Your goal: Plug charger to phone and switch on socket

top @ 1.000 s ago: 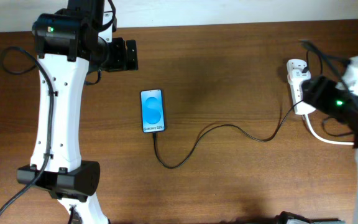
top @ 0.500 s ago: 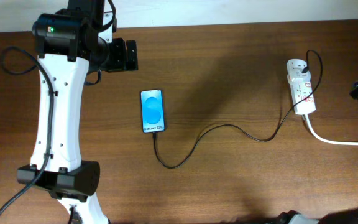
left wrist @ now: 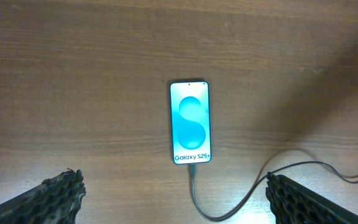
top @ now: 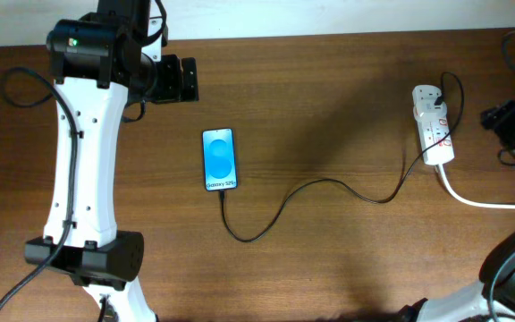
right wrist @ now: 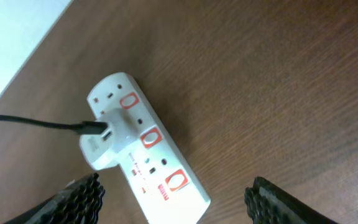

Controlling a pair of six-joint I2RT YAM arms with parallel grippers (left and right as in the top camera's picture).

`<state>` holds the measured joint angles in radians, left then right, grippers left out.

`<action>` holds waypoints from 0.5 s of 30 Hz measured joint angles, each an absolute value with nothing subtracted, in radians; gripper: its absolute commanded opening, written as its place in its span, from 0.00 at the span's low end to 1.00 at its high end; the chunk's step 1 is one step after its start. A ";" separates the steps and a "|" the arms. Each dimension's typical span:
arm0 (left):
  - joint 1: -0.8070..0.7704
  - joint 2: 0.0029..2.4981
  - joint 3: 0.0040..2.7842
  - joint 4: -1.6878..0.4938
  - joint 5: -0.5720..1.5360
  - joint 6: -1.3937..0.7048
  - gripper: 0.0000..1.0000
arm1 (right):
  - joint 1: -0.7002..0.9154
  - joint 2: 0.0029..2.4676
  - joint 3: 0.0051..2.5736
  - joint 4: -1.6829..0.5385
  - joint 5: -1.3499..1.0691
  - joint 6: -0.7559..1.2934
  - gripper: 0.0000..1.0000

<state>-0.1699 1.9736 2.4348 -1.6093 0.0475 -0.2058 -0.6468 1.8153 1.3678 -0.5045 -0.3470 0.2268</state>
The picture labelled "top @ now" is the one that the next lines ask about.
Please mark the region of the blue screen Galaxy smartphone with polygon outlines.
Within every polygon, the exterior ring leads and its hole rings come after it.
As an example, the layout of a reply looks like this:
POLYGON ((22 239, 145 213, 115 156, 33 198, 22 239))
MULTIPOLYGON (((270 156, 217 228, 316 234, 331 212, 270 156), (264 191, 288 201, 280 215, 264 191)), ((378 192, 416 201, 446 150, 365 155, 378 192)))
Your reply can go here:
POLYGON ((230 128, 202 132, 205 188, 223 191, 238 186, 237 166, 230 128))

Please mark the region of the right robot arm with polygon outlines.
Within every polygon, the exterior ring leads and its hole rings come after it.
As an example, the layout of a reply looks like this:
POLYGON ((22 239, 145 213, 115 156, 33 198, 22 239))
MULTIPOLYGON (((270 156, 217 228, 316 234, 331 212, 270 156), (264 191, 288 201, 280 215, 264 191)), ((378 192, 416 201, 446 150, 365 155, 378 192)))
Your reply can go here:
MULTIPOLYGON (((484 129, 515 153, 515 101, 481 113, 484 129)), ((398 313, 399 321, 515 321, 515 230, 486 257, 478 279, 450 295, 422 299, 398 313)))

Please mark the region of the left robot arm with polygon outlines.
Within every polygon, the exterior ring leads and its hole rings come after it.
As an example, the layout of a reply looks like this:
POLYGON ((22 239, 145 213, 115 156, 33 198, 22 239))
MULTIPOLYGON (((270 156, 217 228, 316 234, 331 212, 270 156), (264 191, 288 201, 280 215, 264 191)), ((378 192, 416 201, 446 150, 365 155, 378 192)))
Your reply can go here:
POLYGON ((57 103, 55 187, 44 232, 25 245, 38 269, 67 275, 109 321, 154 321, 139 283, 141 233, 114 215, 117 139, 126 107, 198 99, 196 62, 164 55, 158 1, 102 1, 47 36, 57 103))

